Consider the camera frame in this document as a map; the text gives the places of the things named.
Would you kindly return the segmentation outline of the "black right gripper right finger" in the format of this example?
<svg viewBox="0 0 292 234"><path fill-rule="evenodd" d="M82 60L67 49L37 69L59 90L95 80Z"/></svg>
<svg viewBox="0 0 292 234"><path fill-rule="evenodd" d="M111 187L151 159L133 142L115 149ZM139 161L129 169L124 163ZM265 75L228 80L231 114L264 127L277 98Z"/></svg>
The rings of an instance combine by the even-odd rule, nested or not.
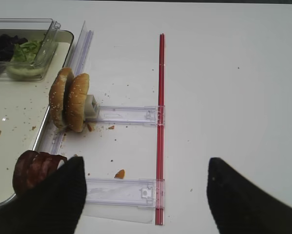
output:
<svg viewBox="0 0 292 234"><path fill-rule="evenodd" d="M206 193L221 234L292 234L292 208L221 158L209 161Z"/></svg>

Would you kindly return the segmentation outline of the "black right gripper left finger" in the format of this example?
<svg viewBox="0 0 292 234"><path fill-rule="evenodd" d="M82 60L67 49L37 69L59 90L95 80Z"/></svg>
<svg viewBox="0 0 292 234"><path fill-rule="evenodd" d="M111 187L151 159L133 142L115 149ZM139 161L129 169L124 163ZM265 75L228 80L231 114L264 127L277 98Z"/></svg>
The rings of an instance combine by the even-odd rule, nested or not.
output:
<svg viewBox="0 0 292 234"><path fill-rule="evenodd" d="M72 157L36 187L0 208L0 234L73 234L86 195L84 160Z"/></svg>

